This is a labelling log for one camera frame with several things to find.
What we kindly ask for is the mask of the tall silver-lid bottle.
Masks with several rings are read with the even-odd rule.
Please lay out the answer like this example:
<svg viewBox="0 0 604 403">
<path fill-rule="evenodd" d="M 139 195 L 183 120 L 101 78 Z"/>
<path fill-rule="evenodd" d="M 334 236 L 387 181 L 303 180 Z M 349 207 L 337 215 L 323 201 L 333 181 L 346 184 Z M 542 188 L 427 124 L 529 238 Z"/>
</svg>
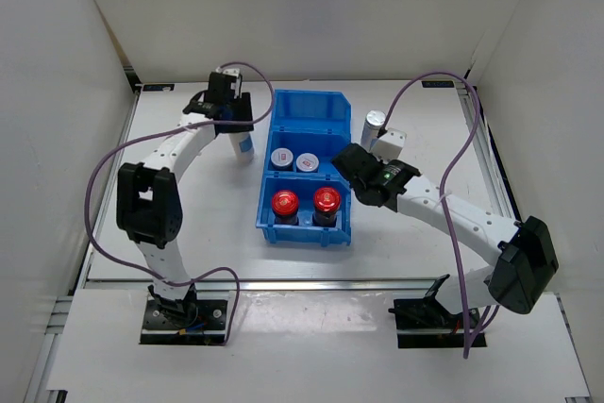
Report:
<svg viewBox="0 0 604 403">
<path fill-rule="evenodd" d="M 228 135 L 238 162 L 247 164 L 254 158 L 254 144 L 248 131 Z"/>
<path fill-rule="evenodd" d="M 370 110 L 365 115 L 360 145 L 366 151 L 370 151 L 378 139 L 379 132 L 383 128 L 385 120 L 386 113 L 381 110 Z"/>
</svg>

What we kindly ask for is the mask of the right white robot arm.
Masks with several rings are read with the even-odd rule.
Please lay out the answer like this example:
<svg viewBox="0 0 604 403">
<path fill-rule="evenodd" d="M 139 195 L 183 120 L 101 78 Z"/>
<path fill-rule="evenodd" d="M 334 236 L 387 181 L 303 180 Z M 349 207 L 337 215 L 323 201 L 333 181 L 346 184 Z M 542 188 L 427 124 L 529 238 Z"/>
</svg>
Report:
<svg viewBox="0 0 604 403">
<path fill-rule="evenodd" d="M 440 193 L 417 168 L 383 163 L 356 143 L 331 162 L 363 205 L 420 220 L 485 261 L 481 269 L 438 278 L 422 299 L 404 301 L 414 321 L 425 315 L 428 324 L 445 327 L 464 309 L 491 305 L 528 314 L 559 269 L 548 226 L 534 216 L 517 221 Z"/>
</svg>

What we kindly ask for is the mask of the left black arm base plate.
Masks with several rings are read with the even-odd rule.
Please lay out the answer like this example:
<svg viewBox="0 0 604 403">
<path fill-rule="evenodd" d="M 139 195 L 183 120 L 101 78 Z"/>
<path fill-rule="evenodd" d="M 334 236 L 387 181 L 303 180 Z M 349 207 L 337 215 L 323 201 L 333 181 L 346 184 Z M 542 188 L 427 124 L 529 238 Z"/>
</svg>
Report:
<svg viewBox="0 0 604 403">
<path fill-rule="evenodd" d="M 198 299 L 189 290 L 182 300 L 168 300 L 149 287 L 140 344 L 223 345 L 227 336 L 227 301 Z"/>
</svg>

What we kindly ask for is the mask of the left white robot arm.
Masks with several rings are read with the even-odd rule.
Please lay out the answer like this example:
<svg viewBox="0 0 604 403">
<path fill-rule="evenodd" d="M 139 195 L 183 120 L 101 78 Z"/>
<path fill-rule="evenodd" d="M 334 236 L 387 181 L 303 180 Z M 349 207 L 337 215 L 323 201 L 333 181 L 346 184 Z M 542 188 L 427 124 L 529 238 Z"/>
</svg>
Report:
<svg viewBox="0 0 604 403">
<path fill-rule="evenodd" d="M 116 222 L 143 253 L 146 266 L 159 274 L 149 287 L 158 311 L 176 327 L 189 327 L 198 317 L 191 278 L 185 270 L 176 236 L 183 211 L 177 183 L 218 135 L 227 134 L 235 157 L 254 157 L 251 95 L 243 92 L 238 68 L 210 74 L 208 87 L 183 109 L 178 133 L 169 136 L 143 161 L 125 163 L 118 171 Z"/>
</svg>

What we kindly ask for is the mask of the red-lid sauce jar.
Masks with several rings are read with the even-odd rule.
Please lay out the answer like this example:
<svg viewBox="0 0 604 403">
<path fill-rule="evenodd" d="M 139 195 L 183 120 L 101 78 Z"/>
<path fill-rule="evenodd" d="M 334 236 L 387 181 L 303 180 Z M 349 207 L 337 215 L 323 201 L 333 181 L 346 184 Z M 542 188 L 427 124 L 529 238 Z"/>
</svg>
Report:
<svg viewBox="0 0 604 403">
<path fill-rule="evenodd" d="M 341 202 L 341 195 L 334 188 L 319 188 L 313 196 L 313 223 L 319 227 L 334 227 Z"/>
<path fill-rule="evenodd" d="M 277 191 L 271 201 L 271 208 L 278 225 L 298 225 L 299 199 L 290 190 Z"/>
</svg>

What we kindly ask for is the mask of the white-lid dark jar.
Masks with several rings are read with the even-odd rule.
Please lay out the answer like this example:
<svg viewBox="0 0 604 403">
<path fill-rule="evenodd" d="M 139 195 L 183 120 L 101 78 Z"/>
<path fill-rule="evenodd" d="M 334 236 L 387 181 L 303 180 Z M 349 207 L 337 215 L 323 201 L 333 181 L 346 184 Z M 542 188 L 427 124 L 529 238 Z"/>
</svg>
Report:
<svg viewBox="0 0 604 403">
<path fill-rule="evenodd" d="M 295 161 L 296 171 L 301 173 L 316 173 L 319 165 L 319 158 L 309 152 L 300 154 Z"/>
<path fill-rule="evenodd" d="M 274 149 L 270 155 L 271 169 L 279 172 L 291 172 L 294 169 L 294 153 L 286 147 Z"/>
</svg>

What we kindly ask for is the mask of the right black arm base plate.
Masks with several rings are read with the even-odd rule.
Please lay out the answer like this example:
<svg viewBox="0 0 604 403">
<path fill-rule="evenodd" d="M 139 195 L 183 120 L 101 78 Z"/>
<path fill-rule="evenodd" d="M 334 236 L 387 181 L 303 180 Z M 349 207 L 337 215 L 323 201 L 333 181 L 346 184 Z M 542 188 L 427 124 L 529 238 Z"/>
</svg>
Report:
<svg viewBox="0 0 604 403">
<path fill-rule="evenodd" d="M 436 300 L 449 278 L 438 277 L 421 297 L 394 298 L 388 312 L 394 316 L 399 349 L 463 348 L 462 313 L 452 314 Z"/>
</svg>

